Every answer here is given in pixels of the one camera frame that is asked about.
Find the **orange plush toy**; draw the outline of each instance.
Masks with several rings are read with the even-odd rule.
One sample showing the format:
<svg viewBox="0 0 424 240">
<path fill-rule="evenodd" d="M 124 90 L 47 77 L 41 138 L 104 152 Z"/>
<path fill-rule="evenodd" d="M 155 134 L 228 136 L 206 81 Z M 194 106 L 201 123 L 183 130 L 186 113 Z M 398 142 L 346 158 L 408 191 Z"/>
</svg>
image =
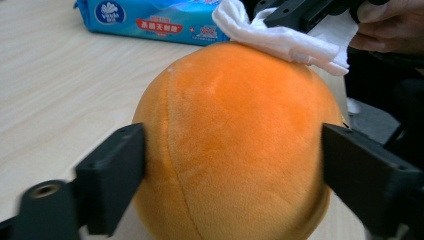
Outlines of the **orange plush toy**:
<svg viewBox="0 0 424 240">
<path fill-rule="evenodd" d="M 140 100 L 137 211 L 155 239 L 307 239 L 329 200 L 321 126 L 341 118 L 307 66 L 234 42 L 203 48 Z"/>
</svg>

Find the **person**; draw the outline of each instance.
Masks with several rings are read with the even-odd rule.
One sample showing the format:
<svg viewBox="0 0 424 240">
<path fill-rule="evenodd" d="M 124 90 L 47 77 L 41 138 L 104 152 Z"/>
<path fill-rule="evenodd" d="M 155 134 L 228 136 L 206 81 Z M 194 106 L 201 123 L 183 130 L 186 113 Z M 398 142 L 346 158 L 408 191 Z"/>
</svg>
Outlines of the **person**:
<svg viewBox="0 0 424 240">
<path fill-rule="evenodd" d="M 424 0 L 365 1 L 357 17 L 359 30 L 348 52 L 347 96 L 397 119 L 403 135 L 386 147 L 424 169 Z"/>
</svg>

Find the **table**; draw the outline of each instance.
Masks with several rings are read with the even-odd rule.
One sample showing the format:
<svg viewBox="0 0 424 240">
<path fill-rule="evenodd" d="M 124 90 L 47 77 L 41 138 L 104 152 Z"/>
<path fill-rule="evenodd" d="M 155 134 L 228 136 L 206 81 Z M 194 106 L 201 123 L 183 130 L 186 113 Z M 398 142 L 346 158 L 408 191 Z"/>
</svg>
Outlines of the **table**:
<svg viewBox="0 0 424 240">
<path fill-rule="evenodd" d="M 90 33 L 73 3 L 0 0 L 0 221 L 29 187 L 71 180 L 77 162 L 131 123 L 150 81 L 200 48 Z M 343 81 L 316 70 L 347 116 Z M 151 238 L 130 206 L 112 239 Z M 332 196 L 310 239 L 360 240 L 365 231 Z"/>
</svg>

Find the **black pants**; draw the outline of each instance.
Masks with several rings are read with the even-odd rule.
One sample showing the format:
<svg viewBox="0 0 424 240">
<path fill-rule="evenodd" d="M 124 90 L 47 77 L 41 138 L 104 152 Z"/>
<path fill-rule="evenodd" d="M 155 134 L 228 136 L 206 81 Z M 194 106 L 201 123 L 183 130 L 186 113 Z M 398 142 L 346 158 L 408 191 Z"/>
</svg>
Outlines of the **black pants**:
<svg viewBox="0 0 424 240">
<path fill-rule="evenodd" d="M 389 65 L 367 52 L 349 53 L 347 96 L 391 114 L 402 135 L 386 148 L 424 169 L 424 77 L 412 68 Z"/>
</svg>

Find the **white tissue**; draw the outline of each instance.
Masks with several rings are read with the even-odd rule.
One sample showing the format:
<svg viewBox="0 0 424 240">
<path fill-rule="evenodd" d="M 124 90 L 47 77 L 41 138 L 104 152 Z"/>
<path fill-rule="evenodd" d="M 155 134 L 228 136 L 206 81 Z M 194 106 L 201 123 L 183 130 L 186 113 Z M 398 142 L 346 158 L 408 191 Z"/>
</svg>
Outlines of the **white tissue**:
<svg viewBox="0 0 424 240">
<path fill-rule="evenodd" d="M 290 62 L 316 65 L 332 75 L 348 73 L 347 47 L 358 31 L 349 11 L 325 17 L 308 34 L 287 27 L 267 28 L 263 20 L 275 11 L 266 9 L 250 23 L 239 0 L 222 0 L 212 18 L 233 41 L 252 46 Z"/>
</svg>

